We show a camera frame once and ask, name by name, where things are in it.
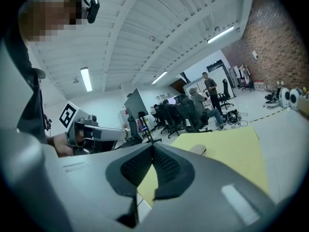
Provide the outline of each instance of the computer monitor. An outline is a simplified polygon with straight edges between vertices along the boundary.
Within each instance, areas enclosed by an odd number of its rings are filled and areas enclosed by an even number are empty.
[[[175,101],[174,97],[173,98],[169,98],[168,101],[169,101],[170,104],[176,104],[176,101]]]
[[[139,118],[139,112],[144,112],[145,115],[148,115],[147,109],[137,89],[135,89],[131,96],[127,99],[125,102],[125,107],[129,116],[133,116],[135,119]]]

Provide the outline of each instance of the hand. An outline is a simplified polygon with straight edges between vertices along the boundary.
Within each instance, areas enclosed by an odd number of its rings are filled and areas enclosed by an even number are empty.
[[[79,133],[75,140],[77,143],[81,143],[83,141],[82,133]],[[49,145],[53,146],[59,157],[67,157],[73,156],[73,149],[69,146],[66,132],[53,136],[47,139]]]
[[[69,147],[66,133],[62,133],[51,138],[52,146],[55,148],[59,157],[73,156],[73,149]]]

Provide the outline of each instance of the desk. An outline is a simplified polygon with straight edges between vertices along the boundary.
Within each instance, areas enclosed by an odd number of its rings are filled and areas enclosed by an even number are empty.
[[[218,160],[256,184],[268,193],[266,168],[260,148],[259,138],[253,127],[205,133],[184,133],[171,146],[189,150],[195,145],[206,147],[206,157]],[[139,194],[152,207],[158,188],[153,166],[138,187]]]

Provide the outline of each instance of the jeans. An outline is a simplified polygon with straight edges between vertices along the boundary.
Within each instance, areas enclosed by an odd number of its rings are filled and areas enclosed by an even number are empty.
[[[215,117],[219,126],[223,125],[222,117],[218,109],[207,110],[204,113],[206,113],[207,117]]]

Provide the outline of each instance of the hazard tape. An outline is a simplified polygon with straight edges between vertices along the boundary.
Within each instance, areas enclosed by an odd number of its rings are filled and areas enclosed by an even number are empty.
[[[252,120],[252,121],[250,121],[249,123],[252,123],[252,122],[255,122],[255,121],[261,120],[261,119],[263,119],[263,118],[270,117],[270,116],[275,115],[275,114],[277,114],[277,113],[280,113],[280,112],[282,112],[282,111],[284,111],[284,110],[285,110],[285,109],[282,109],[282,110],[280,110],[280,111],[277,111],[277,112],[275,112],[275,113],[273,113],[273,114],[270,114],[270,115],[267,115],[267,116],[265,116],[265,117],[262,117],[262,118],[258,118],[258,119]]]

